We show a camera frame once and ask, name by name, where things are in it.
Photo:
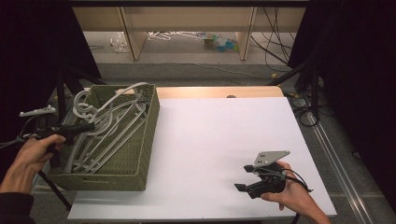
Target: sleeve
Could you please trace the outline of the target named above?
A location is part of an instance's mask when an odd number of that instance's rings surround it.
[[[33,196],[25,193],[0,193],[0,223],[35,224],[29,217]]]

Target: white table surface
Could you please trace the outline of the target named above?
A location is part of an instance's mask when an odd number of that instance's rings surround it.
[[[289,150],[282,161],[300,174],[328,216],[336,215],[287,98],[162,99],[145,191],[80,191],[69,219],[214,221],[293,217],[277,203],[250,199],[234,183],[260,151]]]

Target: hand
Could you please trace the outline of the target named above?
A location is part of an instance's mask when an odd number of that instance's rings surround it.
[[[29,138],[9,167],[0,192],[30,193],[35,174],[53,156],[52,153],[46,153],[47,148],[55,144],[55,149],[60,150],[64,141],[65,138],[58,134],[41,140]]]
[[[277,163],[282,168],[291,170],[289,164],[283,161],[278,161]],[[296,178],[291,171],[287,171],[286,175]],[[318,207],[307,190],[295,181],[287,179],[286,187],[282,192],[264,193],[261,198],[265,201],[279,203],[279,210],[281,211],[283,211],[286,206],[294,212],[307,217],[311,223],[330,223],[328,217]]]

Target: wire basket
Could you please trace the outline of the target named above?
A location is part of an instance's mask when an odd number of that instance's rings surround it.
[[[90,88],[90,95],[84,103],[93,105],[96,108],[104,105],[112,98],[116,91],[128,88],[129,86],[95,85]],[[149,159],[151,154],[152,141],[154,137],[157,118],[160,110],[160,102],[154,85],[143,85],[135,88],[135,91],[142,93],[144,101],[147,102],[145,120],[133,122],[137,119],[139,111],[137,108],[128,110],[118,127],[109,136],[102,139],[85,137],[82,141],[75,158],[83,156],[83,148],[96,146],[95,141],[102,141],[99,147],[92,152],[92,157],[98,157],[104,153],[106,148],[112,148],[112,143],[122,142],[117,151],[109,156],[96,173],[65,173],[64,167],[71,154],[71,147],[61,150],[62,165],[60,168],[51,169],[49,178],[58,186],[68,190],[130,190],[141,191],[146,188],[147,175],[149,171]],[[122,94],[113,101],[113,108],[118,106],[118,110],[126,110],[128,105],[124,103],[132,102],[136,99],[137,93]],[[122,132],[126,130],[131,136],[120,138]]]

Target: plastic crate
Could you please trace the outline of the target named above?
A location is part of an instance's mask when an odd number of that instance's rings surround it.
[[[92,86],[90,88],[91,94],[86,98],[85,102],[99,108],[113,97],[117,90],[127,87]],[[138,92],[142,91],[149,101],[148,109],[146,109],[148,111],[146,122],[137,129],[132,137],[127,139],[122,147],[95,174],[64,173],[64,166],[72,148],[67,147],[61,150],[61,167],[49,171],[49,178],[55,184],[68,190],[145,190],[160,102],[154,85],[138,86],[136,89]],[[123,94],[113,104],[116,106],[134,99],[134,94]],[[125,121],[132,120],[134,116],[135,111],[128,112],[124,117]],[[122,130],[124,123],[126,122],[120,124],[116,132]],[[111,134],[112,137],[108,137],[107,143],[102,144],[103,147],[117,135],[118,133]]]

